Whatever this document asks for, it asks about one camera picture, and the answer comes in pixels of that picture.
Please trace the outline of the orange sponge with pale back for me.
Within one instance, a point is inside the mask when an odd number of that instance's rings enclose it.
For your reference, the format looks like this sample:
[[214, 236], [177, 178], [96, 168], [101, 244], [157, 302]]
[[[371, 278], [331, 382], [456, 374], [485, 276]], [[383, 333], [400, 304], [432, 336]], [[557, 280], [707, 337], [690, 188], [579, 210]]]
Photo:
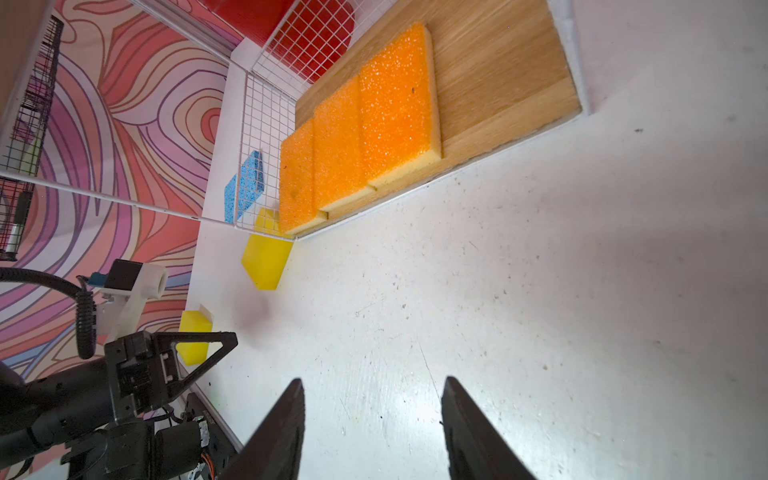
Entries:
[[279, 228], [295, 236], [328, 219], [314, 199], [314, 135], [310, 119], [282, 142], [279, 179]]

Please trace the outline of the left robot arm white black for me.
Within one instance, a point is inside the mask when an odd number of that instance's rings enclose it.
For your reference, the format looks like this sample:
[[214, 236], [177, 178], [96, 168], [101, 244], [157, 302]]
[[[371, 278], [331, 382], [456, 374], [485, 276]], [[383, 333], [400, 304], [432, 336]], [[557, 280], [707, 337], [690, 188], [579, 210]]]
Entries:
[[158, 299], [164, 267], [116, 260], [71, 282], [4, 267], [7, 283], [47, 287], [75, 302], [81, 364], [33, 382], [1, 367], [1, 466], [64, 445], [71, 479], [173, 479], [213, 465], [208, 422], [176, 419], [171, 403], [238, 344], [232, 332], [134, 331]]

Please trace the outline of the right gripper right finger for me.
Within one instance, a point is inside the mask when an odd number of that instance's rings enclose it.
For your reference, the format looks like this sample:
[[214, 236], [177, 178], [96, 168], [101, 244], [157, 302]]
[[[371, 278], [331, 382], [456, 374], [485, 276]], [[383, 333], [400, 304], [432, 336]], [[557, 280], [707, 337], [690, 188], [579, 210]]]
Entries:
[[457, 378], [446, 378], [441, 405], [451, 479], [535, 479]]

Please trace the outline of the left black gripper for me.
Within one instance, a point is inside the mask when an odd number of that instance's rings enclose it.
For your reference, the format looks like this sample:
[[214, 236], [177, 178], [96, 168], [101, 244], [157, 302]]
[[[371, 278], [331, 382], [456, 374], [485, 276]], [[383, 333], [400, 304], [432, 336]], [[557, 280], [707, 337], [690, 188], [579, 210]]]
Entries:
[[[216, 344], [217, 349], [182, 374], [178, 346]], [[113, 416], [131, 420], [169, 404], [238, 345], [234, 332], [136, 332], [105, 345], [104, 360]]]

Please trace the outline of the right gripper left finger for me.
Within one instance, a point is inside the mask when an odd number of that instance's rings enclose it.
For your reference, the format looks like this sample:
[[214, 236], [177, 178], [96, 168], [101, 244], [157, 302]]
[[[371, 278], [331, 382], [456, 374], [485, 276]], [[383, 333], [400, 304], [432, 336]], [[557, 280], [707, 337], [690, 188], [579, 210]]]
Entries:
[[293, 379], [219, 479], [296, 480], [305, 433], [305, 392]]

